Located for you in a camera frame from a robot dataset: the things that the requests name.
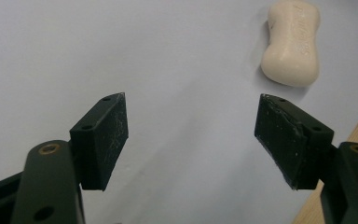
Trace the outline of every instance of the wooden strip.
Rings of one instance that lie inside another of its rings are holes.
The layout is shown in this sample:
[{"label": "wooden strip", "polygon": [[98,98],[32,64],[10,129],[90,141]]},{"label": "wooden strip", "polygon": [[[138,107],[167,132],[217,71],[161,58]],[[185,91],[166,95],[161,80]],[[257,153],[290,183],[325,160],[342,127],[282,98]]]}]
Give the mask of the wooden strip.
[{"label": "wooden strip", "polygon": [[[358,143],[358,124],[356,128],[354,128],[353,132],[348,138],[349,142],[357,142]],[[293,223],[324,223],[324,214],[321,206],[321,191],[324,183],[319,181],[318,187],[316,190],[312,192],[307,201],[304,203],[300,212],[297,214]]]}]

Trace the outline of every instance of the wooden surface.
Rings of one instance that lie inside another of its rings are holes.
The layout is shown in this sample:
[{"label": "wooden surface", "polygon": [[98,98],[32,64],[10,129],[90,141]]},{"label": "wooden surface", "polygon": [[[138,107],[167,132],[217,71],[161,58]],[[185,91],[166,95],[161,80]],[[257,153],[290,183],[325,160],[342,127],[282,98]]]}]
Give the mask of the wooden surface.
[{"label": "wooden surface", "polygon": [[[358,143],[358,124],[348,138],[349,142]],[[324,223],[320,194],[323,183],[319,181],[318,187],[309,196],[293,223]]]}]

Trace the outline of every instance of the black bracket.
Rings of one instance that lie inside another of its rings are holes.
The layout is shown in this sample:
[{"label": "black bracket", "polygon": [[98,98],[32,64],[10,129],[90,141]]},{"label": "black bracket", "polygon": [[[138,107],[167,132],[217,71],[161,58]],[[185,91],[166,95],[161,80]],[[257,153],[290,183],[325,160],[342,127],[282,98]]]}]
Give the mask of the black bracket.
[{"label": "black bracket", "polygon": [[287,100],[262,94],[255,137],[292,189],[324,182],[326,223],[358,223],[358,143],[331,145],[334,132]]},{"label": "black bracket", "polygon": [[84,223],[81,190],[105,190],[128,138],[124,93],[101,99],[70,131],[42,143],[0,181],[0,223]]}]

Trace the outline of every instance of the beige object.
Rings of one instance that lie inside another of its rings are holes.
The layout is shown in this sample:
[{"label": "beige object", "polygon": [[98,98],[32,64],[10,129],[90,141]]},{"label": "beige object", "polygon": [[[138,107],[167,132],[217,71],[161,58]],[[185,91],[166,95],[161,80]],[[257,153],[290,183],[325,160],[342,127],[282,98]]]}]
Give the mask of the beige object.
[{"label": "beige object", "polygon": [[269,9],[269,46],[261,68],[270,79],[305,87],[319,75],[315,45],[319,10],[301,0],[281,0]]},{"label": "beige object", "polygon": [[[358,143],[358,124],[348,138],[349,142]],[[320,181],[316,190],[312,192],[307,201],[304,203],[300,212],[297,214],[293,223],[295,224],[320,224],[324,223],[324,214],[321,206],[320,195],[323,183]]]}]

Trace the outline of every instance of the peanut-shaped object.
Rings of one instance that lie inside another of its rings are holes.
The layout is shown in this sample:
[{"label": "peanut-shaped object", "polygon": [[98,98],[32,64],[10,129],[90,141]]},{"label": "peanut-shaped object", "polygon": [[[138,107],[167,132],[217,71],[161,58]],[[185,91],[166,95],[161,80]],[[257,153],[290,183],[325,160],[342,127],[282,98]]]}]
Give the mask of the peanut-shaped object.
[{"label": "peanut-shaped object", "polygon": [[269,46],[261,68],[270,79],[305,87],[319,75],[315,36],[320,23],[317,7],[301,0],[281,0],[268,12]]}]

